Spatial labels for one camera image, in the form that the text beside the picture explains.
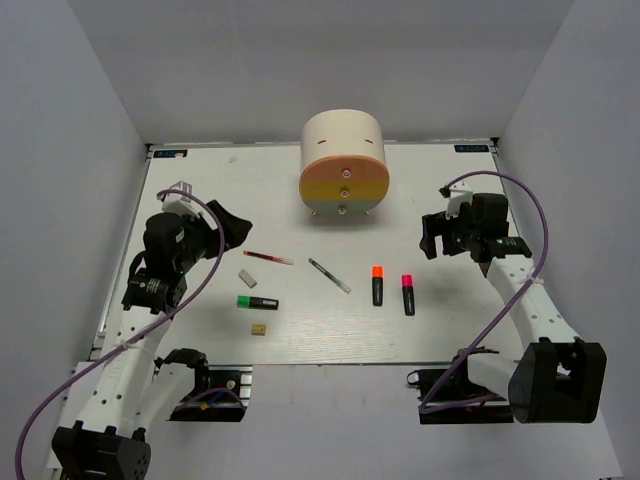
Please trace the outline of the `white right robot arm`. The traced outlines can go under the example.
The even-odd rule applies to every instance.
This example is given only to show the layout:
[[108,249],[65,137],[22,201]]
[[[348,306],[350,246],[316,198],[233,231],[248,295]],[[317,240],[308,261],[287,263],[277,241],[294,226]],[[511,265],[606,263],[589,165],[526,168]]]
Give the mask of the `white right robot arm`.
[[528,245],[509,233],[507,198],[460,188],[441,193],[447,208],[423,216],[421,249],[435,258],[440,239],[444,254],[470,254],[503,300],[498,317],[512,319],[523,355],[510,360],[473,341],[423,396],[420,413],[502,399],[523,424],[593,422],[606,353],[599,343],[583,340],[556,308]]

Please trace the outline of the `green gel pen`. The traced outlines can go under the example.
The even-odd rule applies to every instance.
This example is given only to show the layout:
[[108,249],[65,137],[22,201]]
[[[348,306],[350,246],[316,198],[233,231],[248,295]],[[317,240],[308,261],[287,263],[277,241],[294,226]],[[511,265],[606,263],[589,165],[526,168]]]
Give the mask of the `green gel pen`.
[[333,275],[331,272],[329,272],[325,267],[323,267],[321,264],[319,264],[316,260],[314,260],[313,258],[309,258],[308,262],[316,270],[318,270],[322,275],[324,275],[326,278],[328,278],[334,285],[336,285],[338,288],[340,288],[343,292],[345,292],[346,294],[350,294],[351,293],[351,288],[350,287],[348,287],[343,281],[339,280],[335,275]]

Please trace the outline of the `red gel pen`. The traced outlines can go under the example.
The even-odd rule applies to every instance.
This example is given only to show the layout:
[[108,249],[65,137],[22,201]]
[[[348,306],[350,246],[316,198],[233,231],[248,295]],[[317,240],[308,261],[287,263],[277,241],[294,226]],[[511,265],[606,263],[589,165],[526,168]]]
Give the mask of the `red gel pen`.
[[245,256],[248,256],[248,257],[257,258],[257,259],[261,259],[261,260],[265,260],[265,261],[270,261],[270,262],[274,262],[274,263],[278,263],[278,264],[283,264],[283,265],[288,265],[288,266],[294,265],[294,261],[293,260],[287,259],[287,258],[284,258],[284,257],[279,257],[279,256],[274,256],[274,255],[269,255],[269,254],[264,254],[264,253],[249,251],[249,250],[244,250],[243,254]]

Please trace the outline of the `cream round drawer container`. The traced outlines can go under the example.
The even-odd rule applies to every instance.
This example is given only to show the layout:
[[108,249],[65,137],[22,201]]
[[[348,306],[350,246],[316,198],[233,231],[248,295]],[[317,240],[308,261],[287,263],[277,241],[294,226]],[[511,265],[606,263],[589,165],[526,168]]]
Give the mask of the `cream round drawer container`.
[[390,173],[378,121],[353,109],[314,115],[300,140],[299,194],[315,215],[367,215],[387,195]]

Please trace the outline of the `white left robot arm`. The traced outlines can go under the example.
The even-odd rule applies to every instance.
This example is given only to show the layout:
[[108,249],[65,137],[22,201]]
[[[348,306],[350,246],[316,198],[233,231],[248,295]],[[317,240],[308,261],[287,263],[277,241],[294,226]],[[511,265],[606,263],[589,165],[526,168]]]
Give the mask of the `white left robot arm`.
[[215,200],[206,206],[212,223],[182,197],[166,199],[161,212],[147,219],[112,350],[100,358],[98,382],[77,420],[58,427],[52,439],[63,478],[144,478],[152,422],[213,391],[204,353],[180,348],[163,358],[156,354],[187,291],[187,273],[200,260],[218,260],[241,246],[252,228]]

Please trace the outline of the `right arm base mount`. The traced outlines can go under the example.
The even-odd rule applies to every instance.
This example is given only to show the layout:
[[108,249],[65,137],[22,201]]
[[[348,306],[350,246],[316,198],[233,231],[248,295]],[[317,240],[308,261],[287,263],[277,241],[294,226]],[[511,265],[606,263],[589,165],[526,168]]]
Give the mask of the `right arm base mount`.
[[[446,371],[445,368],[415,369],[406,376],[407,386],[418,391],[418,403]],[[480,424],[510,424],[514,422],[510,406],[502,397],[488,391],[484,387],[469,382],[458,370],[450,376],[441,389],[434,395],[427,405],[428,408],[460,402],[483,396],[494,396],[493,401],[478,402],[431,414],[419,414],[421,425],[480,425]]]

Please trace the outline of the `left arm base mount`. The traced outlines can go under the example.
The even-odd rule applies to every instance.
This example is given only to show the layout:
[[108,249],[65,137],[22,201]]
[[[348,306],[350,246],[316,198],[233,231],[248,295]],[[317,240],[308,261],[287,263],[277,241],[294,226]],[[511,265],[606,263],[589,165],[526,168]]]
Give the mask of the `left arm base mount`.
[[252,366],[210,366],[209,389],[191,393],[170,416],[173,422],[239,423],[248,409]]

